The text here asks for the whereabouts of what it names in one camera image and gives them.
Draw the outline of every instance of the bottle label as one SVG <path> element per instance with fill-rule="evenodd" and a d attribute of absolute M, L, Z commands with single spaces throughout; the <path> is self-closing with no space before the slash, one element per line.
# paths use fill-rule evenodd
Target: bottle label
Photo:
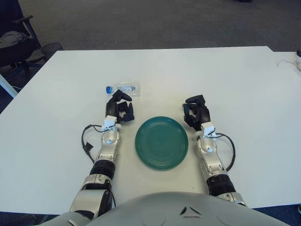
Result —
<path fill-rule="evenodd" d="M 122 92 L 130 92 L 130 91 L 135 91 L 136 87 L 135 86 L 117 86 L 117 89 L 120 89 Z"/>

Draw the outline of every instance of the white table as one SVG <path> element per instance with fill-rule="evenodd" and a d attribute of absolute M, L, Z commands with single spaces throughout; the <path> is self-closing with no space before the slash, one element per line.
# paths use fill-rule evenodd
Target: white table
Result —
<path fill-rule="evenodd" d="M 135 120 L 124 124 L 113 180 L 117 204 L 161 191 L 207 193 L 182 103 L 203 94 L 217 132 L 237 149 L 230 178 L 250 208 L 301 202 L 301 80 L 277 68 L 268 47 L 59 51 L 0 115 L 0 211 L 61 214 L 92 162 L 81 147 L 88 124 L 102 124 L 105 87 L 138 80 Z M 154 116 L 177 120 L 189 138 L 169 171 L 145 166 L 135 152 L 139 126 Z M 87 139 L 100 148 L 100 134 Z M 230 145 L 217 141 L 225 165 Z"/>

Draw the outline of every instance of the plastic bottle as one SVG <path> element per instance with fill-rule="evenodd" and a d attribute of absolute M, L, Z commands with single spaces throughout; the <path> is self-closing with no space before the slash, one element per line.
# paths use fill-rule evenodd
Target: plastic bottle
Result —
<path fill-rule="evenodd" d="M 114 86 L 107 86 L 106 91 L 107 94 L 113 95 L 113 93 L 116 92 L 116 90 L 120 89 L 122 92 L 130 95 L 130 96 L 139 96 L 140 95 L 140 87 L 139 83 L 134 82 L 128 82 L 123 81 L 119 83 L 115 83 Z"/>

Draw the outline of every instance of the black chair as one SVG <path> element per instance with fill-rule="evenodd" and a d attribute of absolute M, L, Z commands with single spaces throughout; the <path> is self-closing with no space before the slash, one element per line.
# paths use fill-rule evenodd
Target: black chair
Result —
<path fill-rule="evenodd" d="M 9 31 L 17 31 L 23 32 L 29 37 L 14 46 L 0 48 L 0 67 L 6 65 L 11 65 L 13 68 L 17 67 L 12 74 L 6 77 L 6 80 L 22 70 L 25 71 L 26 80 L 28 80 L 31 76 L 29 67 L 41 68 L 43 66 L 35 64 L 43 57 L 30 62 L 26 61 L 34 50 L 41 48 L 37 35 L 29 22 L 32 17 L 23 16 L 18 0 L 0 0 L 0 36 Z"/>

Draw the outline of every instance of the white cable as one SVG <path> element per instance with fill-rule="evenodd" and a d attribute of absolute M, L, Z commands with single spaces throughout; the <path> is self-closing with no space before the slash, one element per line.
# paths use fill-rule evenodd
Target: white cable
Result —
<path fill-rule="evenodd" d="M 11 87 L 14 87 L 14 88 L 17 88 L 17 89 L 19 89 L 19 90 L 22 90 L 21 88 L 19 88 L 19 87 L 17 87 L 17 86 L 11 86 Z"/>
<path fill-rule="evenodd" d="M 277 64 L 277 67 L 279 67 L 283 62 L 285 63 L 290 63 L 293 64 L 295 66 L 298 66 L 296 63 L 292 62 L 292 61 L 288 61 L 288 60 L 280 60 L 279 63 Z"/>

